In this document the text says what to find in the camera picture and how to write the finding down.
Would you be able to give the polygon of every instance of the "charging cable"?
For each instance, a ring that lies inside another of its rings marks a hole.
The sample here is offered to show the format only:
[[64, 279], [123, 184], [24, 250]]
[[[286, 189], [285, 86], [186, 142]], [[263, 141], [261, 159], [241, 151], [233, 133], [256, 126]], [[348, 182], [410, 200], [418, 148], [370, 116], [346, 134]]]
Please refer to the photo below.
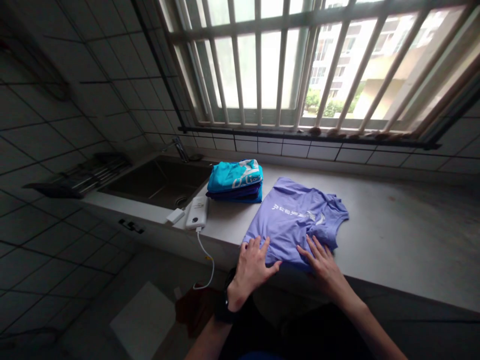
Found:
[[210, 275], [210, 280], [208, 281], [208, 284], [205, 286], [196, 286], [195, 284], [193, 284], [193, 290], [200, 290], [200, 289], [207, 288], [212, 282], [212, 279], [214, 278], [215, 261], [214, 261], [214, 258], [211, 257], [210, 254], [205, 250], [204, 246], [202, 245], [202, 242], [200, 241], [200, 232], [202, 231], [202, 227], [198, 226], [195, 231], [196, 231], [196, 238], [198, 239], [198, 243], [200, 244], [201, 249], [203, 250], [205, 255], [207, 255], [208, 258], [211, 260], [211, 275]]

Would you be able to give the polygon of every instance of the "dark clothing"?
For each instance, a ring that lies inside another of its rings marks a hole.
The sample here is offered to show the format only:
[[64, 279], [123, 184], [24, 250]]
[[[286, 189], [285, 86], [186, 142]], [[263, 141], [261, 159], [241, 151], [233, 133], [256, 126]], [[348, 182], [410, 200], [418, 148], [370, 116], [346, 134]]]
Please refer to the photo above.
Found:
[[357, 329], [333, 304], [290, 321], [285, 333], [282, 337], [260, 314], [250, 296], [231, 328], [219, 359], [240, 359], [253, 352], [295, 360], [374, 358]]

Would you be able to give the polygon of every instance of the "window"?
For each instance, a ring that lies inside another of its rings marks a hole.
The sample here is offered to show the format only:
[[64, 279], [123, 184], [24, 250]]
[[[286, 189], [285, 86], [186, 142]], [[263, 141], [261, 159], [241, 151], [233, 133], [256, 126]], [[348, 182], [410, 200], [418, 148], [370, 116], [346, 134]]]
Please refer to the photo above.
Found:
[[159, 1], [201, 126], [418, 139], [480, 57], [468, 0]]

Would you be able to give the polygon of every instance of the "kitchen sink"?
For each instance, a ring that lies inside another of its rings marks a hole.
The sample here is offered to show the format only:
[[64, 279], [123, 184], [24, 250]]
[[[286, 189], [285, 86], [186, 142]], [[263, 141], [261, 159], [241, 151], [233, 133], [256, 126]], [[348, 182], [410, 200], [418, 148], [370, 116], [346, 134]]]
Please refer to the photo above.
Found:
[[157, 205], [183, 209], [208, 181], [216, 162], [182, 162], [159, 156], [102, 187], [101, 193]]

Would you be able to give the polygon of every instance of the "stack of folded clothes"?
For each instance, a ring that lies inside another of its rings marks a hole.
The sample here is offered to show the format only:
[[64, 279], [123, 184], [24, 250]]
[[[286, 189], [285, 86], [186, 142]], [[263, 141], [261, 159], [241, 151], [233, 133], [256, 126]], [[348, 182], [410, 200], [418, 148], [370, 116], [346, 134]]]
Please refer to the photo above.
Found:
[[257, 160], [220, 162], [211, 171], [206, 195], [219, 201], [261, 203], [263, 180]]

